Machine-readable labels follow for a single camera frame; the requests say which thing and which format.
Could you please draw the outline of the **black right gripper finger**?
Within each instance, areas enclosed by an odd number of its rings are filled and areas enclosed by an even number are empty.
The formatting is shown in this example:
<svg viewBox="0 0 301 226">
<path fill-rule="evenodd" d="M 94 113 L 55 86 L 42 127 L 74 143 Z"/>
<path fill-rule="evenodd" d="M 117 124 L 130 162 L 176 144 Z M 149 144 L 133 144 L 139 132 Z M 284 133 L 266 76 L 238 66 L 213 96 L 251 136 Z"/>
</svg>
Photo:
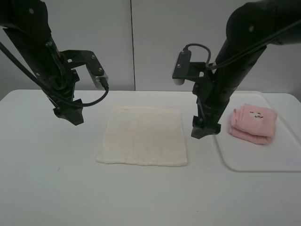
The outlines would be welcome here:
<svg viewBox="0 0 301 226">
<path fill-rule="evenodd" d="M 213 128 L 204 128 L 203 129 L 203 137 L 211 136 L 211 135 L 218 135 L 220 133 L 220 129 L 213 129 Z"/>
<path fill-rule="evenodd" d="M 203 133 L 203 129 L 202 128 L 197 128 L 197 127 L 193 127 L 192 131 L 191 131 L 191 136 L 193 138 L 203 138 L 204 137 L 204 133 Z"/>
</svg>

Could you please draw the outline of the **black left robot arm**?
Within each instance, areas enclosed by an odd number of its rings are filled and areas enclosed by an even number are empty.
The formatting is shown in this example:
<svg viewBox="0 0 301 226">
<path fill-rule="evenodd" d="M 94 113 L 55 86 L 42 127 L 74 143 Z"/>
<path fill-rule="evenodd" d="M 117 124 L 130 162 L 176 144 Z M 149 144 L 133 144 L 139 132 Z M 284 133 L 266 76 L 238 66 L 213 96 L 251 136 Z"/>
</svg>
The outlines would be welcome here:
<svg viewBox="0 0 301 226">
<path fill-rule="evenodd" d="M 0 25 L 37 80 L 49 90 L 73 101 L 79 77 L 66 68 L 63 57 L 52 39 L 48 10 L 41 0 L 2 0 Z"/>
</svg>

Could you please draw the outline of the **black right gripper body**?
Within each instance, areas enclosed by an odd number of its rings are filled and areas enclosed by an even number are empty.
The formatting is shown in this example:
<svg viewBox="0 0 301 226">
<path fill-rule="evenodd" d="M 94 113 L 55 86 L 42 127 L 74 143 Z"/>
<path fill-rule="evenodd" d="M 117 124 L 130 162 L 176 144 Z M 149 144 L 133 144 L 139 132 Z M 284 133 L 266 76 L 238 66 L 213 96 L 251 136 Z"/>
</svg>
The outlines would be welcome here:
<svg viewBox="0 0 301 226">
<path fill-rule="evenodd" d="M 221 124 L 218 123 L 220 118 L 221 118 L 221 113 L 219 111 L 202 113 L 199 110 L 198 115 L 193 116 L 192 126 L 197 128 L 202 128 L 202 129 L 204 128 L 221 129 Z"/>
</svg>

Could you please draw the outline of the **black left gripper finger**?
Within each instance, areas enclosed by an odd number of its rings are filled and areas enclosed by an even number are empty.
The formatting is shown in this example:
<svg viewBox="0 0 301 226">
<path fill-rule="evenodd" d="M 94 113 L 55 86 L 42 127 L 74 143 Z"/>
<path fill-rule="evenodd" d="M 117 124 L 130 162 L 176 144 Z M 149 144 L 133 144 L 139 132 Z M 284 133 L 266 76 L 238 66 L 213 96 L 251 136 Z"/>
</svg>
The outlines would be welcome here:
<svg viewBox="0 0 301 226">
<path fill-rule="evenodd" d="M 68 122 L 70 122 L 71 124 L 73 124 L 75 126 L 78 124 L 78 118 L 77 118 L 77 116 L 74 116 L 74 115 L 59 114 L 58 118 L 67 120 Z"/>
<path fill-rule="evenodd" d="M 84 123 L 84 119 L 82 115 L 82 110 L 77 110 L 74 116 L 74 124 L 83 124 L 83 123 Z"/>
</svg>

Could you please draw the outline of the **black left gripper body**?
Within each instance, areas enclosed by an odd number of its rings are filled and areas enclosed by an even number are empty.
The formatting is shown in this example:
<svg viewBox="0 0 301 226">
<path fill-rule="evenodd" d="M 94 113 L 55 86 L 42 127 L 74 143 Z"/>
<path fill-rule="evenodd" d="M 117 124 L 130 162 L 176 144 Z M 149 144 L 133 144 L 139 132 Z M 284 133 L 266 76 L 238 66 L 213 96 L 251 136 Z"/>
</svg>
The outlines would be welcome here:
<svg viewBox="0 0 301 226">
<path fill-rule="evenodd" d="M 58 118 L 77 118 L 82 116 L 82 107 L 72 106 L 59 101 L 57 98 L 52 99 L 54 105 L 54 114 Z"/>
</svg>

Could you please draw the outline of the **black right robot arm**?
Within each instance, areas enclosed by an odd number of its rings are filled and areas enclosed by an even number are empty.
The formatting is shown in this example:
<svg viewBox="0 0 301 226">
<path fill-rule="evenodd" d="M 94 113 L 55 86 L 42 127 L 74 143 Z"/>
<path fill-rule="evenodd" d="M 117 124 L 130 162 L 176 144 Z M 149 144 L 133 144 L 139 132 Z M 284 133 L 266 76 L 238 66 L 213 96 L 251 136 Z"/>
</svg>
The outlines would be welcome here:
<svg viewBox="0 0 301 226">
<path fill-rule="evenodd" d="M 198 115 L 191 136 L 201 139 L 217 135 L 218 123 L 230 97 L 269 44 L 301 41 L 299 0 L 260 0 L 236 9 L 228 19 L 226 41 L 215 63 L 207 65 L 203 78 L 194 84 Z"/>
</svg>

